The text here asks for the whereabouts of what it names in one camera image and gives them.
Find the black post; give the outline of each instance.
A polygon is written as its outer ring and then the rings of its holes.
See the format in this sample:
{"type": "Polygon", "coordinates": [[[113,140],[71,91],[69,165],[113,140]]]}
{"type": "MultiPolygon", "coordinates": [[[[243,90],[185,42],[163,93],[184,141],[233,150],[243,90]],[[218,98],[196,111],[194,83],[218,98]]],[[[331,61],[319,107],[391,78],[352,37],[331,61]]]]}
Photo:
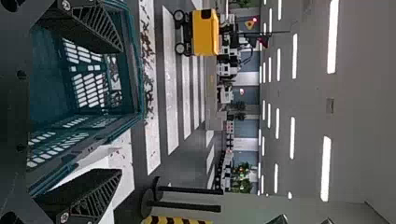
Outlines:
{"type": "Polygon", "coordinates": [[[212,194],[212,195],[224,195],[224,191],[221,189],[189,189],[189,188],[175,188],[175,187],[158,187],[160,191],[168,192],[179,192],[179,193],[196,193],[196,194],[212,194]]]}
{"type": "Polygon", "coordinates": [[[168,202],[148,201],[147,206],[221,213],[220,205],[193,204],[193,203],[168,203],[168,202]]]}

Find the black bollard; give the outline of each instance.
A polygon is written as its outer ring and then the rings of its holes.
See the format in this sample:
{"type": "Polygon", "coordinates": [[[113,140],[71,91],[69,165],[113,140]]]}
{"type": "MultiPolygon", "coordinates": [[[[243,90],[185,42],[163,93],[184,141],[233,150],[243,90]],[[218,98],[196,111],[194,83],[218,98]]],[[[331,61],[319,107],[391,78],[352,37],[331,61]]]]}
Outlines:
{"type": "Polygon", "coordinates": [[[156,176],[151,185],[151,189],[154,192],[154,200],[160,201],[163,197],[164,192],[179,192],[179,193],[194,193],[194,194],[211,194],[211,195],[224,195],[222,189],[193,189],[193,188],[175,188],[160,186],[160,177],[156,176]]]}
{"type": "Polygon", "coordinates": [[[195,204],[195,203],[169,203],[169,202],[148,201],[148,206],[221,213],[221,206],[220,205],[195,204]]]}
{"type": "Polygon", "coordinates": [[[179,192],[179,193],[196,193],[196,194],[212,194],[212,195],[224,195],[222,190],[217,189],[189,189],[189,188],[175,188],[175,187],[158,187],[157,190],[167,192],[179,192]]]}

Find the white floor marking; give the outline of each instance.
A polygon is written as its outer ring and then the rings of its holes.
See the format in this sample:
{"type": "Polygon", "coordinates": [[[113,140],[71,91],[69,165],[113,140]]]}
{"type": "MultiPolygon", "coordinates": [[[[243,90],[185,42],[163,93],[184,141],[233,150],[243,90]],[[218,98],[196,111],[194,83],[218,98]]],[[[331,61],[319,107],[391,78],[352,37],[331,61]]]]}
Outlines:
{"type": "Polygon", "coordinates": [[[208,189],[212,189],[214,180],[215,180],[215,167],[212,168],[212,171],[210,172],[209,179],[207,180],[207,188],[208,189]]]}
{"type": "Polygon", "coordinates": [[[210,141],[212,141],[213,135],[215,135],[214,131],[206,131],[206,147],[208,147],[210,141]]]}
{"type": "Polygon", "coordinates": [[[184,139],[191,134],[190,59],[182,56],[184,139]]]}
{"type": "Polygon", "coordinates": [[[160,126],[158,123],[158,92],[157,92],[157,72],[155,58],[155,31],[154,31],[154,1],[139,1],[140,31],[148,41],[142,41],[141,46],[144,62],[144,73],[152,80],[152,87],[145,84],[145,90],[152,88],[152,114],[148,115],[146,133],[146,158],[148,164],[148,175],[150,175],[161,164],[160,151],[160,126]]]}
{"type": "Polygon", "coordinates": [[[202,9],[202,0],[192,0],[192,3],[194,4],[196,9],[202,9]]]}
{"type": "Polygon", "coordinates": [[[127,131],[117,138],[111,145],[103,147],[120,148],[108,157],[110,169],[121,169],[122,178],[113,197],[115,209],[134,191],[134,167],[131,148],[131,131],[127,131]]]}
{"type": "Polygon", "coordinates": [[[194,129],[199,126],[199,87],[198,87],[198,58],[192,57],[192,86],[194,97],[194,129]]]}
{"type": "Polygon", "coordinates": [[[209,155],[206,158],[206,173],[209,174],[210,167],[212,166],[213,159],[215,158],[215,145],[210,149],[209,155]]]}
{"type": "Polygon", "coordinates": [[[175,38],[175,22],[173,16],[168,9],[163,7],[163,58],[165,67],[168,155],[178,147],[175,38]]]}
{"type": "Polygon", "coordinates": [[[201,122],[205,121],[205,74],[204,74],[204,57],[200,57],[200,70],[201,70],[201,122]]]}

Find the gray floor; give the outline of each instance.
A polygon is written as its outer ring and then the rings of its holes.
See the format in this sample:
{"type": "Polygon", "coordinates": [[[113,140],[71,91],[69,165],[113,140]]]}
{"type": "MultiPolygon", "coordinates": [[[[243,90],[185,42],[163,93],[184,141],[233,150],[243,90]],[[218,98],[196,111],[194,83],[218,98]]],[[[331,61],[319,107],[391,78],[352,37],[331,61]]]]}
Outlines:
{"type": "MultiPolygon", "coordinates": [[[[135,27],[139,27],[139,3],[138,1],[127,1],[132,14],[134,15],[135,27]]],[[[167,150],[167,128],[166,128],[166,99],[165,99],[165,82],[164,77],[164,59],[163,59],[163,27],[158,24],[163,24],[163,6],[170,12],[176,9],[183,9],[191,11],[194,9],[191,0],[155,0],[154,14],[155,14],[155,33],[156,33],[156,60],[157,60],[157,82],[158,82],[158,108],[159,108],[159,126],[160,126],[160,146],[161,146],[161,165],[150,175],[147,175],[147,160],[146,160],[146,136],[144,122],[138,123],[131,131],[132,135],[132,149],[133,149],[133,165],[134,165],[134,192],[114,211],[115,223],[140,223],[142,217],[139,215],[140,197],[142,192],[147,189],[152,179],[159,175],[163,182],[172,183],[172,186],[178,187],[196,187],[206,188],[208,174],[206,173],[206,158],[210,148],[214,144],[212,142],[206,147],[206,131],[205,123],[200,123],[198,129],[194,130],[194,115],[193,115],[193,100],[192,99],[192,62],[191,65],[191,135],[184,140],[183,136],[183,104],[182,104],[182,69],[181,57],[177,56],[177,110],[178,110],[178,129],[179,129],[179,144],[178,148],[168,155],[167,150]]],[[[177,40],[179,40],[180,33],[176,32],[177,40]]]]}

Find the warehouse floor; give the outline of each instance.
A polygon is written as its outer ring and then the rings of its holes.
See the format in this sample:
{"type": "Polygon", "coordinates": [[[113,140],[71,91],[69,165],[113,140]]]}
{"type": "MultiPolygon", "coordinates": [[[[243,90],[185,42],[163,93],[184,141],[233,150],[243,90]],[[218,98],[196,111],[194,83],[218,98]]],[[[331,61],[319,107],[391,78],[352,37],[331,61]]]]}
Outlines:
{"type": "Polygon", "coordinates": [[[134,28],[140,30],[150,112],[112,145],[99,147],[81,161],[80,168],[63,181],[92,168],[122,169],[119,188],[100,222],[106,224],[113,219],[118,224],[140,223],[141,194],[157,175],[172,186],[207,188],[219,155],[214,153],[214,132],[205,130],[205,60],[180,57],[174,51],[181,31],[174,28],[173,11],[202,8],[202,0],[155,0],[155,4],[127,0],[127,4],[134,28]]]}

